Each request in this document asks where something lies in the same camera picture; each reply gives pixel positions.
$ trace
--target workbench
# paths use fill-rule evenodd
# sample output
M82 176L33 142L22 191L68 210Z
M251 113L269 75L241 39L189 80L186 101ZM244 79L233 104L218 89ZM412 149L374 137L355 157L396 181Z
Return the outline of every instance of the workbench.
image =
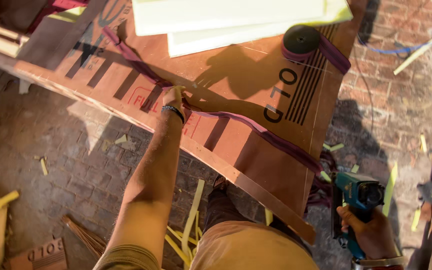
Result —
M353 20L318 28L347 57L365 6L366 1L352 0ZM55 71L3 54L0 69L154 132L162 90L129 66L101 34L104 26L126 35L126 44L161 77L185 86L191 105L247 116L319 160L343 74L319 51L304 64L283 58L282 36L170 58L165 34L135 35L131 0L108 0L81 46ZM181 149L314 241L314 230L301 219L313 172L236 120L193 113L182 133Z

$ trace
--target broom bristles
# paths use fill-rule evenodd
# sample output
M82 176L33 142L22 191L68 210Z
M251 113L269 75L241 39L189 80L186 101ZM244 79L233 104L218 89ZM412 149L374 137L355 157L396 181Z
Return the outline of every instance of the broom bristles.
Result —
M106 249L106 243L99 238L99 236L74 223L68 215L62 216L61 220L79 239L81 239L97 259L101 258Z

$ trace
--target foot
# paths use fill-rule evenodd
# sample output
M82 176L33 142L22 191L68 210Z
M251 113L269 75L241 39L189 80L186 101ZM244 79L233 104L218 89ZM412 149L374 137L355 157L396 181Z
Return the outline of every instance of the foot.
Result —
M226 191L226 189L228 188L228 181L226 180L225 177L223 176L219 176L213 184L213 190L221 190L221 191Z

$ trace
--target blue wire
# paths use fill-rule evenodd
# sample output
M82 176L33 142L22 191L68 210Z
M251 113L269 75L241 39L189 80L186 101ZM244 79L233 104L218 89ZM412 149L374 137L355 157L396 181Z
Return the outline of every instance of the blue wire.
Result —
M372 48L370 46L368 46L368 44L364 43L363 40L361 40L360 36L358 35L357 38L359 39L359 41L361 42L362 45L366 46L369 50L373 51L373 52L379 52L382 54L395 54L395 53L403 53L403 52L407 52L410 53L413 50L417 50L421 47L423 47L424 45L428 44L429 42L417 45L417 46L412 46L412 47L405 47L405 48L400 48L400 49L377 49L377 48Z

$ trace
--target man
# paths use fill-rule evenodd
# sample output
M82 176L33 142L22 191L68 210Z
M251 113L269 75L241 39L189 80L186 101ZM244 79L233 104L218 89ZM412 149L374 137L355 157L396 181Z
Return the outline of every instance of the man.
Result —
M121 210L105 254L95 270L159 270L178 167L185 120L182 86L167 91L153 139L124 192ZM192 270L318 269L302 240L279 219L270 227L244 218L226 196L219 178L209 195L207 216ZM343 230L351 226L369 259L396 257L392 230L379 211L363 223L338 208Z

